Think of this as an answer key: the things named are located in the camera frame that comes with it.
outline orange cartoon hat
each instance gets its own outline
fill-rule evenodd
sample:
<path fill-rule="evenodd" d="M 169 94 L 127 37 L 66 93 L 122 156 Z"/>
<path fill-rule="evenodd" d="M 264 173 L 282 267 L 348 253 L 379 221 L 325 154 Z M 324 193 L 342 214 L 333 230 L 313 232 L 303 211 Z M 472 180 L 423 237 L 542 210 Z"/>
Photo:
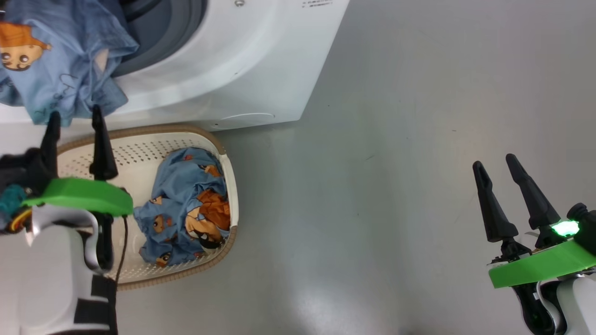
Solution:
<path fill-rule="evenodd" d="M 0 22 L 0 47 L 37 45 L 50 50 L 51 45 L 45 44 L 31 35 L 31 27 L 23 24 Z"/>

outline laundry basket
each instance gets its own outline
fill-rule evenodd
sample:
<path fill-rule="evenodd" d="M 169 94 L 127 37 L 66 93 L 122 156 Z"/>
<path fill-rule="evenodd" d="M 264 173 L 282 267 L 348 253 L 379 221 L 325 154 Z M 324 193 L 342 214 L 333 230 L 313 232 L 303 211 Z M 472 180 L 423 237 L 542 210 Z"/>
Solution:
<path fill-rule="evenodd" d="M 230 235 L 214 253 L 204 255 L 191 262 L 161 268 L 145 263 L 139 255 L 139 248 L 145 243 L 132 216 L 128 217 L 128 246 L 120 273 L 118 290 L 165 283 L 211 268 L 230 251 L 236 239 L 238 226 L 238 193 L 234 171 L 224 148 L 210 133 L 188 125 L 164 125 L 126 129 L 110 132 L 114 158 L 119 175 L 110 183 L 126 188 L 132 196 L 134 206 L 142 206 L 151 198 L 151 189 L 157 168 L 172 151 L 187 148 L 203 148 L 218 158 L 228 191 L 231 227 Z M 58 174 L 61 178 L 76 177 L 91 179 L 89 165 L 93 160 L 94 138 L 64 144 L 58 148 Z M 114 245 L 114 269 L 108 275 L 116 277 L 117 264 L 124 246 L 124 224 L 122 218 L 114 220 L 112 228 Z"/>

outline washing machine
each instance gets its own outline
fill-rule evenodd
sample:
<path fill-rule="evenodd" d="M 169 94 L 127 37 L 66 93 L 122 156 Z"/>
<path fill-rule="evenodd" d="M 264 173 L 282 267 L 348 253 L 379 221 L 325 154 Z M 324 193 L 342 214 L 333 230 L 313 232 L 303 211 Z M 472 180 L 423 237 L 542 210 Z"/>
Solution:
<path fill-rule="evenodd" d="M 140 48 L 114 73 L 129 102 L 106 118 L 109 128 L 298 120 L 348 2 L 121 0 Z M 0 105 L 0 123 L 31 121 L 23 107 Z"/>

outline green light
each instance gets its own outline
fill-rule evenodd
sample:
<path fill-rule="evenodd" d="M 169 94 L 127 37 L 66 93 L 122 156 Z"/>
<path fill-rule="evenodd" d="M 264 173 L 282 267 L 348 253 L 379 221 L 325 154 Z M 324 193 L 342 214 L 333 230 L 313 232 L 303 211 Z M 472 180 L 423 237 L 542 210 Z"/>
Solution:
<path fill-rule="evenodd" d="M 563 221 L 552 226 L 552 229 L 563 237 L 572 236 L 578 233 L 579 224 L 575 221 Z"/>

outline blue clothing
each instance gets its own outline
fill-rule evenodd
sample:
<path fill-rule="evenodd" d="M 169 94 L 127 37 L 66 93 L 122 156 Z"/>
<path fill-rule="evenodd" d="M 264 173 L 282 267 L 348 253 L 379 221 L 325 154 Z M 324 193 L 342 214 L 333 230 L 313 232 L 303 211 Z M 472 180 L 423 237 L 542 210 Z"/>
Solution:
<path fill-rule="evenodd" d="M 58 111 L 68 126 L 90 118 L 94 104 L 108 115 L 128 102 L 110 76 L 137 48 L 118 0 L 9 1 L 0 23 L 0 101 L 24 104 L 35 124 Z"/>
<path fill-rule="evenodd" d="M 229 214 L 226 229 L 200 213 L 209 204 L 199 199 L 208 195 L 227 203 L 221 171 L 217 159 L 199 148 L 174 151 L 161 163 L 152 199 L 134 209 L 135 220 L 147 238 L 139 251 L 146 262 L 159 266 L 188 262 L 210 253 L 229 236 Z M 200 228 L 195 222 L 201 222 Z"/>

